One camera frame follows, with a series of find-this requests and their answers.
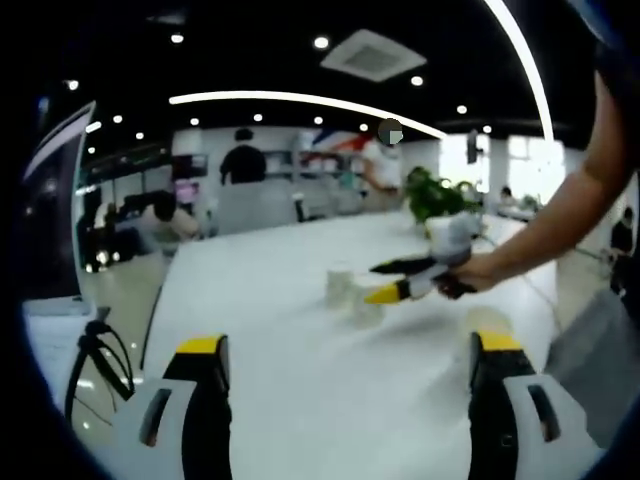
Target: air vent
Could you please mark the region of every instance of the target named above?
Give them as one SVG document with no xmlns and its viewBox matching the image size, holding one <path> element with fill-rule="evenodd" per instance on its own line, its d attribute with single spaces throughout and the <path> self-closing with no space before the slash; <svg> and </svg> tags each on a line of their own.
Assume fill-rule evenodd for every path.
<svg viewBox="0 0 640 480">
<path fill-rule="evenodd" d="M 335 47 L 320 65 L 383 82 L 426 62 L 426 58 L 404 45 L 369 30 L 359 30 Z"/>
</svg>

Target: black ceiling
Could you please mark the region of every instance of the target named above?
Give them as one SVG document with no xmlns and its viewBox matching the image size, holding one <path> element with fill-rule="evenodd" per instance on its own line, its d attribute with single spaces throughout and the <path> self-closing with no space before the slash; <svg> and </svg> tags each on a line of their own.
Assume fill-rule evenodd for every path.
<svg viewBox="0 0 640 480">
<path fill-rule="evenodd" d="M 545 86 L 558 138 L 582 144 L 593 116 L 593 42 L 562 1 L 506 2 L 528 40 Z M 375 122 L 359 114 L 315 105 L 275 101 L 217 101 L 170 106 L 168 98 L 213 90 L 279 90 L 338 98 L 388 110 L 441 128 L 468 131 L 491 124 L 498 135 L 541 135 L 537 108 L 508 37 L 482 0 L 430 1 L 409 8 L 283 4 L 254 7 L 239 2 L 183 5 L 186 22 L 151 22 L 156 7 L 87 9 L 70 29 L 63 48 L 42 60 L 43 92 L 52 118 L 97 100 L 103 127 L 89 136 L 99 153 L 170 138 L 198 117 L 202 127 L 251 124 L 309 125 L 316 115 L 328 128 L 357 129 Z M 312 41 L 326 35 L 336 45 L 366 28 L 418 51 L 428 63 L 383 83 L 372 83 L 319 66 L 326 51 Z M 184 35 L 175 45 L 172 33 Z M 421 75 L 416 88 L 409 79 Z M 67 91 L 64 79 L 80 88 Z M 469 113 L 461 116 L 456 106 Z M 124 122 L 111 118 L 120 114 Z M 424 136 L 415 132 L 409 138 Z"/>
</svg>

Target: paper cup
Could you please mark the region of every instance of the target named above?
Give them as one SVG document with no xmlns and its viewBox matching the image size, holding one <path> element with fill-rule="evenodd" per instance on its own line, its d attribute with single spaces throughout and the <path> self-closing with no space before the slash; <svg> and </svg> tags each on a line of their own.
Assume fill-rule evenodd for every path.
<svg viewBox="0 0 640 480">
<path fill-rule="evenodd" d="M 384 320 L 384 305 L 365 303 L 364 299 L 378 290 L 382 283 L 380 276 L 356 275 L 353 278 L 351 294 L 351 318 L 355 325 L 361 327 L 375 327 Z"/>
<path fill-rule="evenodd" d="M 348 306 L 351 300 L 353 273 L 349 265 L 338 263 L 327 271 L 326 303 L 329 308 Z"/>
</svg>

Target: led strip light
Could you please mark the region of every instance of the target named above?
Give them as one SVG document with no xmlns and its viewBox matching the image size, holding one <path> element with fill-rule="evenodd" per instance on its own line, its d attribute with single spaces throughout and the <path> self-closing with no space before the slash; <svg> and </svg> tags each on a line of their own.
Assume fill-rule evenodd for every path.
<svg viewBox="0 0 640 480">
<path fill-rule="evenodd" d="M 545 140 L 551 142 L 553 141 L 553 124 L 551 123 L 549 104 L 547 103 L 547 96 L 542 86 L 540 72 L 538 72 L 536 62 L 533 60 L 529 45 L 527 45 L 527 41 L 520 31 L 520 27 L 518 27 L 516 20 L 502 0 L 484 0 L 484 2 L 495 15 L 498 22 L 500 22 L 500 25 L 509 37 L 509 40 L 511 40 L 511 44 L 520 58 L 522 67 L 529 80 L 529 85 L 531 85 L 531 90 L 533 91 L 533 98 L 538 107 L 538 114 L 540 115 L 540 122 L 542 123 L 542 133 Z"/>
<path fill-rule="evenodd" d="M 413 128 L 419 132 L 426 133 L 436 138 L 445 138 L 446 133 L 425 125 L 424 123 L 416 122 L 410 118 L 396 115 L 395 113 L 380 110 L 378 108 L 368 107 L 367 105 L 361 105 L 359 103 L 347 102 L 345 100 L 337 100 L 335 98 L 321 97 L 318 95 L 307 95 L 303 93 L 289 93 L 289 92 L 267 92 L 262 90 L 233 90 L 228 92 L 205 92 L 205 93 L 191 93 L 189 95 L 179 95 L 177 97 L 171 97 L 169 103 L 171 105 L 179 105 L 182 103 L 191 102 L 204 102 L 208 100 L 286 100 L 289 102 L 301 102 L 312 103 L 315 105 L 323 105 L 326 107 L 340 108 L 342 110 L 349 110 L 356 113 L 362 113 L 364 115 L 370 115 L 372 117 L 378 117 L 382 119 L 395 118 L 405 127 Z"/>
</svg>

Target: window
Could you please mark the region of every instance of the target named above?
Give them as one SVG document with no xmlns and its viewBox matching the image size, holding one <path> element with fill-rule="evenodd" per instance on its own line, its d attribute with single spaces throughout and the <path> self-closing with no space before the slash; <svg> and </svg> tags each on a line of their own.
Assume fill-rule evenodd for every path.
<svg viewBox="0 0 640 480">
<path fill-rule="evenodd" d="M 438 162 L 438 175 L 440 178 L 448 178 L 455 185 L 466 181 L 476 185 L 478 191 L 489 191 L 489 137 L 478 135 L 476 145 L 482 150 L 478 155 L 478 161 L 469 165 L 467 163 L 467 136 L 449 135 L 440 142 L 440 161 Z"/>
<path fill-rule="evenodd" d="M 564 146 L 543 138 L 510 137 L 509 187 L 515 198 L 531 195 L 544 205 L 566 176 Z"/>
</svg>

